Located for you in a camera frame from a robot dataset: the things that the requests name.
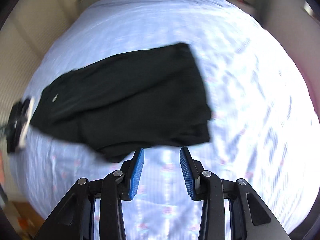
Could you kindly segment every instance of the black cloth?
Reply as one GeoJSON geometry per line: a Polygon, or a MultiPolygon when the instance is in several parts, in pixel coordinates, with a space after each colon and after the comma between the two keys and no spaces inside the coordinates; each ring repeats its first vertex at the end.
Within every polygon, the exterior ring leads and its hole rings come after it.
{"type": "Polygon", "coordinates": [[[30,124],[119,161],[137,147],[207,142],[210,117],[189,46],[178,43],[61,75],[43,90],[30,124]]]}

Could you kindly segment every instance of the bedroom wall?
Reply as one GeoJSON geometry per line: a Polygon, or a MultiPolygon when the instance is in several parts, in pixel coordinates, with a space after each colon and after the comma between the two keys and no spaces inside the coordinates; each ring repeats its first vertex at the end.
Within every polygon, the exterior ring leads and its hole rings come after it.
{"type": "Polygon", "coordinates": [[[320,114],[320,25],[304,10],[304,0],[271,0],[265,28],[302,73],[320,114]]]}

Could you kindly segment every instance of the black pants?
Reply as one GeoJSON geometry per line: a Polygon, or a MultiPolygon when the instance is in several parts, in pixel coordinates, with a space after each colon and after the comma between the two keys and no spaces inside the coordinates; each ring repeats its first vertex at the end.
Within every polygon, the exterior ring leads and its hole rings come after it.
{"type": "Polygon", "coordinates": [[[210,117],[195,60],[178,43],[63,74],[43,90],[31,125],[118,161],[137,147],[207,142],[210,117]]]}

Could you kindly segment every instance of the metal screw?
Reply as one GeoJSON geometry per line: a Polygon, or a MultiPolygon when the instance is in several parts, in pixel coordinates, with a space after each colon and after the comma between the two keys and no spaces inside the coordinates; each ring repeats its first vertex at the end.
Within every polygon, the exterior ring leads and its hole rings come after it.
{"type": "Polygon", "coordinates": [[[78,184],[79,185],[84,185],[86,183],[87,183],[87,180],[85,178],[78,179],[78,184]]]}
{"type": "Polygon", "coordinates": [[[210,177],[211,176],[211,172],[210,171],[202,171],[202,175],[205,177],[210,177]]]}
{"type": "Polygon", "coordinates": [[[113,172],[113,175],[116,177],[120,177],[123,174],[123,172],[121,170],[116,170],[113,172]]]}
{"type": "Polygon", "coordinates": [[[240,185],[246,185],[247,184],[247,181],[245,179],[238,179],[238,183],[240,185]]]}

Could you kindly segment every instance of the white bedsheet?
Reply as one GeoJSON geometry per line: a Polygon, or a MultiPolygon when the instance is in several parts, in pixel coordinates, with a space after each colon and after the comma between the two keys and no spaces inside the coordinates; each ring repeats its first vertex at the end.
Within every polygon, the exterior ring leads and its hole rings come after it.
{"type": "MultiPolygon", "coordinates": [[[[284,49],[225,0],[100,1],[53,44],[25,97],[34,96],[37,103],[47,85],[72,69],[179,41],[191,46],[212,109],[211,141],[189,147],[193,158],[223,179],[247,179],[291,232],[319,190],[319,121],[303,78],[284,49]]],[[[128,240],[197,239],[202,202],[193,202],[187,194],[179,150],[145,150],[138,194],[132,202],[123,202],[128,240]]],[[[33,128],[26,150],[11,157],[20,190],[44,218],[77,179],[101,179],[120,166],[84,145],[33,128]]]]}

